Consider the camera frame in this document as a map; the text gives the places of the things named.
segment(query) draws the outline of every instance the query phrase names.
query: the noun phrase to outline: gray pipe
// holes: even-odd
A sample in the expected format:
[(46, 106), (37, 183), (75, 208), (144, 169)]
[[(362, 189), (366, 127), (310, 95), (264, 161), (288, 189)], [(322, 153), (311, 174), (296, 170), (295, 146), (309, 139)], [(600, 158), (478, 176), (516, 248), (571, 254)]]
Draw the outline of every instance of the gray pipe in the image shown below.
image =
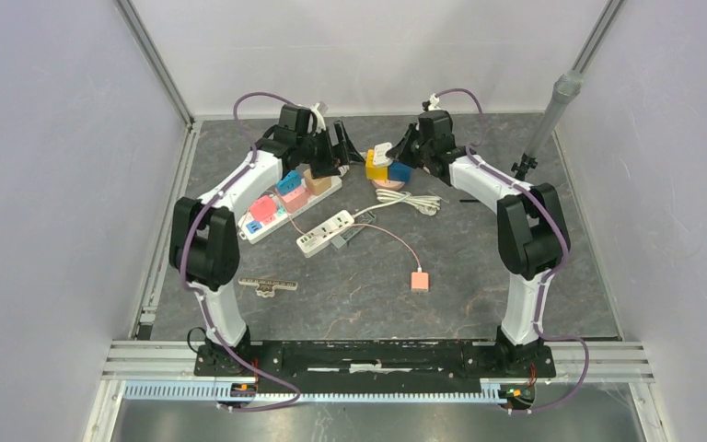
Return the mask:
[(562, 74), (559, 80), (554, 83), (554, 91), (551, 93), (551, 101), (546, 111), (543, 112), (543, 118), (540, 119), (540, 124), (535, 133), (532, 134), (532, 139), (529, 140), (525, 155), (530, 158), (535, 158), (538, 150), (546, 144), (554, 128), (557, 127), (557, 122), (565, 113), (568, 105), (571, 104), (581, 92), (581, 86), (584, 84), (584, 76), (576, 71), (568, 71)]

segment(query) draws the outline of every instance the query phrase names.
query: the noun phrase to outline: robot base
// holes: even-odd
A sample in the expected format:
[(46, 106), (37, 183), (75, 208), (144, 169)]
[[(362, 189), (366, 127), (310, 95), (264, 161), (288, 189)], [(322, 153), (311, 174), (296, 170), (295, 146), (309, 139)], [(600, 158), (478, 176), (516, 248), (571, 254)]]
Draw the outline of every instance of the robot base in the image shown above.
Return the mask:
[[(501, 343), (481, 340), (247, 342), (238, 345), (238, 355), (307, 394), (473, 393), (481, 391), (481, 378), (529, 378), (530, 365), (537, 378), (557, 374), (542, 343), (508, 353)], [(199, 355), (196, 376), (241, 372), (216, 344), (206, 342)], [(273, 382), (260, 382), (258, 390), (290, 392)]]

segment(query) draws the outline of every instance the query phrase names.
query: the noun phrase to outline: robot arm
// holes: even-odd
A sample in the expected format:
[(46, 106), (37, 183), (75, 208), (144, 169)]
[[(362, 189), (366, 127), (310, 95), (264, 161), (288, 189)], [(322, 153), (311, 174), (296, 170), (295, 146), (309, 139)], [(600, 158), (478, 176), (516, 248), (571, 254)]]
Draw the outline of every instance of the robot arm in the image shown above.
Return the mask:
[(299, 164), (309, 164), (313, 176), (320, 178), (340, 174), (340, 168), (351, 161), (364, 161), (342, 122), (334, 123), (338, 144), (331, 143), (321, 107), (321, 103), (311, 109), (283, 106), (278, 124), (258, 141), (255, 160), (243, 161), (235, 172), (199, 199), (180, 198), (175, 203), (169, 264), (179, 269), (193, 220), (217, 196), (199, 225), (199, 230), (209, 227), (207, 238), (194, 232), (186, 268), (186, 282), (201, 293), (197, 302), (204, 316), (207, 338), (213, 343), (222, 344), (220, 336), (226, 344), (235, 346), (247, 332), (232, 284), (239, 266), (236, 220)]
[[(419, 116), (418, 124), (409, 125), (405, 136), (387, 155), (469, 193), (497, 214), (498, 249), (511, 273), (507, 309), (497, 341), (510, 354), (509, 358), (518, 358), (521, 349), (529, 351), (526, 346), (541, 344), (533, 324), (542, 329), (546, 297), (539, 300), (538, 293), (542, 285), (544, 293), (548, 291), (552, 279), (549, 271), (562, 259), (561, 246), (547, 221), (519, 189), (538, 198), (570, 247), (559, 197), (549, 184), (533, 186), (502, 172), (495, 176), (484, 171), (496, 168), (486, 167), (481, 157), (468, 155), (457, 146), (451, 116), (437, 107), (433, 97), (423, 104), (425, 112)], [(531, 226), (529, 217), (538, 222)]]

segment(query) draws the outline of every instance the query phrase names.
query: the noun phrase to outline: gray floor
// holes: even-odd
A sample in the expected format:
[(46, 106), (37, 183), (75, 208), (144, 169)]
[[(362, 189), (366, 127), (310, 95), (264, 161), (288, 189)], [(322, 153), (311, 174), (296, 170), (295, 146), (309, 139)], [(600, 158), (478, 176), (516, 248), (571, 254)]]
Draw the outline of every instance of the gray floor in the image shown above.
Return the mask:
[[(538, 402), (564, 394), (540, 386)], [(301, 404), (229, 414), (210, 402), (126, 401), (113, 441), (643, 441), (627, 385), (586, 385), (564, 405), (508, 417), (484, 404)]]
[[(343, 118), (356, 147), (397, 143), (415, 116)], [(458, 143), (474, 140), (477, 119), (454, 117)], [(487, 117), (485, 144), (479, 153), (509, 170), (539, 121), (538, 114), (494, 114)], [(273, 120), (248, 121), (263, 132)], [(247, 143), (233, 122), (205, 122), (191, 169), (187, 195), (199, 196), (220, 182), (246, 155)], [(613, 316), (603, 292), (589, 240), (576, 210), (571, 186), (553, 142), (544, 146), (534, 183), (558, 188), (571, 241), (571, 261), (551, 285), (545, 310), (549, 334), (615, 336)], [(297, 281), (295, 292), (257, 297), (253, 287), (238, 285), (238, 302), (255, 339), (375, 339), (390, 337), (491, 338), (505, 310), (508, 273), (499, 260), (495, 216), (483, 204), (461, 204), (464, 193), (416, 171), (404, 190), (434, 193), (444, 201), (436, 216), (421, 215), (399, 204), (377, 211), (377, 224), (402, 237), (418, 253), (430, 274), (429, 293), (412, 293), (415, 260), (389, 236), (374, 229), (361, 232), (343, 250), (329, 247), (306, 259), (298, 236), (284, 226), (256, 245), (242, 241), (239, 277)], [(376, 204), (364, 167), (353, 166), (343, 187), (296, 220), (311, 229), (342, 209)], [(169, 269), (163, 285), (154, 340), (181, 340), (191, 327), (203, 325), (192, 296), (180, 289)]]

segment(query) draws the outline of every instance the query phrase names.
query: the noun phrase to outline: orange connector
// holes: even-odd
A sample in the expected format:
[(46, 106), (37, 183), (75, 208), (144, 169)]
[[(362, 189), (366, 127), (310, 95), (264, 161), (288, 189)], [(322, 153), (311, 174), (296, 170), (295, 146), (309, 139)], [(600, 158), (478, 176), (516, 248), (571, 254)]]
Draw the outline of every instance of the orange connector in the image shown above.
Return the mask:
[(411, 291), (412, 292), (428, 292), (429, 291), (429, 273), (413, 272), (411, 273)]

